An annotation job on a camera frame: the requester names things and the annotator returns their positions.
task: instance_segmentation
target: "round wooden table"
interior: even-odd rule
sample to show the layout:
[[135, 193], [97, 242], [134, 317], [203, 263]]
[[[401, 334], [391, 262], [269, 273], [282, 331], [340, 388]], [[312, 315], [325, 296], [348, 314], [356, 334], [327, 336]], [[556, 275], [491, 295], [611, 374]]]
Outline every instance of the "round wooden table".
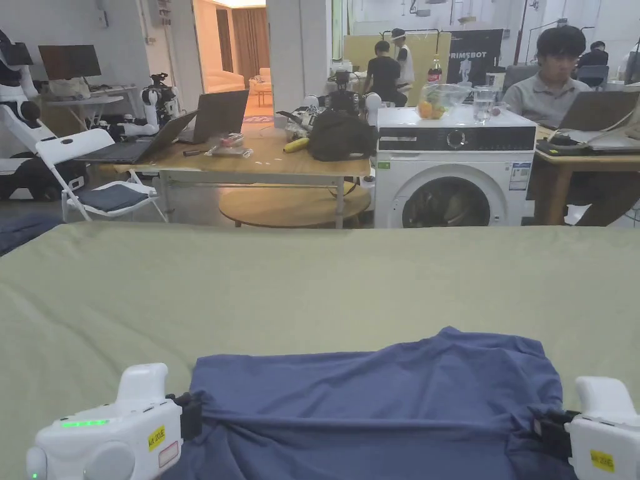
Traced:
[[[348, 192], [352, 183], [344, 183]], [[220, 198], [220, 213], [254, 227], [319, 227], [335, 221], [336, 199], [329, 188], [301, 186], [256, 186], [238, 188]], [[359, 185], [344, 197], [344, 218], [364, 212], [371, 202], [369, 192]]]

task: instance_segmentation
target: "banner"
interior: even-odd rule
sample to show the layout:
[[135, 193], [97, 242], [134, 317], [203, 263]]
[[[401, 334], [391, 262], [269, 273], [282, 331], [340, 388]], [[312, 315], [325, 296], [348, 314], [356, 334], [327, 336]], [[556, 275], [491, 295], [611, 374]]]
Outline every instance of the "banner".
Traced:
[[451, 32], [447, 83], [486, 84], [487, 69], [498, 65], [502, 29]]

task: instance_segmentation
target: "green led light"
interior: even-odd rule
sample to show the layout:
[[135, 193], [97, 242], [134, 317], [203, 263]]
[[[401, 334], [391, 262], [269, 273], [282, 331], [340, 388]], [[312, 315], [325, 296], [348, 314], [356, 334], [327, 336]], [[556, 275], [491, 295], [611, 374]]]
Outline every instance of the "green led light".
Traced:
[[90, 422], [69, 422], [69, 423], [63, 423], [62, 426], [64, 428], [68, 428], [68, 427], [92, 427], [95, 425], [106, 425], [107, 423], [109, 423], [108, 420], [92, 420]]

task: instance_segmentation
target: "laptop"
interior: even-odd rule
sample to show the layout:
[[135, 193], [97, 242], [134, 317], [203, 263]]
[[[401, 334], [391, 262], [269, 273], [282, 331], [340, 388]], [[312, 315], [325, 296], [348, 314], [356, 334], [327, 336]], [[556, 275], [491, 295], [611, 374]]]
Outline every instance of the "laptop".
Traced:
[[545, 125], [555, 129], [580, 130], [587, 132], [610, 128], [629, 113], [638, 103], [640, 92], [580, 92], [565, 114], [560, 125]]
[[169, 147], [197, 113], [198, 111], [196, 110], [169, 120], [152, 141], [114, 143], [108, 147], [78, 157], [77, 160], [88, 163], [122, 163], [127, 165], [137, 163]]
[[205, 143], [214, 135], [239, 133], [249, 97], [248, 90], [206, 93], [198, 100], [198, 116], [193, 129], [178, 136], [183, 143]]

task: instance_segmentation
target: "gray polo shirt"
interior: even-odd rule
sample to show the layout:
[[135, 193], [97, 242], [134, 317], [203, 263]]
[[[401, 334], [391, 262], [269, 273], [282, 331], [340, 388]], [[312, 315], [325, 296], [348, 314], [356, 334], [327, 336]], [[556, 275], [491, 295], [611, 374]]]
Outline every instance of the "gray polo shirt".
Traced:
[[578, 94], [590, 91], [586, 83], [571, 78], [560, 90], [552, 90], [536, 74], [509, 87], [503, 101], [518, 115], [557, 127]]

